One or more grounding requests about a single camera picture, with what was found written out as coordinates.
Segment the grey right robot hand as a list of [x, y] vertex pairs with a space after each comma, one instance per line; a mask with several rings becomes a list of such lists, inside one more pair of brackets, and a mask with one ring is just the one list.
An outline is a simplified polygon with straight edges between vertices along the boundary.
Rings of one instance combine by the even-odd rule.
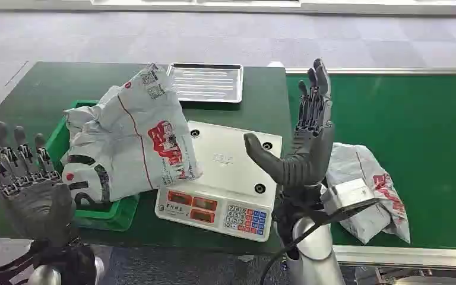
[[255, 134], [243, 135], [247, 155], [275, 183], [284, 187], [321, 183], [333, 148], [331, 80], [321, 58], [314, 60], [307, 75], [310, 86], [299, 82], [299, 116], [294, 129], [292, 151], [288, 155], [276, 157], [265, 150]]

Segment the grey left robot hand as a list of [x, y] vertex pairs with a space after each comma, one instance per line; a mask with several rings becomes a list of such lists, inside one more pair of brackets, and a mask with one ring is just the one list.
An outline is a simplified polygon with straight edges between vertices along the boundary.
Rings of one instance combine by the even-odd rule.
[[64, 247], [77, 238], [76, 206], [45, 144], [41, 133], [29, 144], [22, 126], [0, 121], [0, 200], [22, 237]]

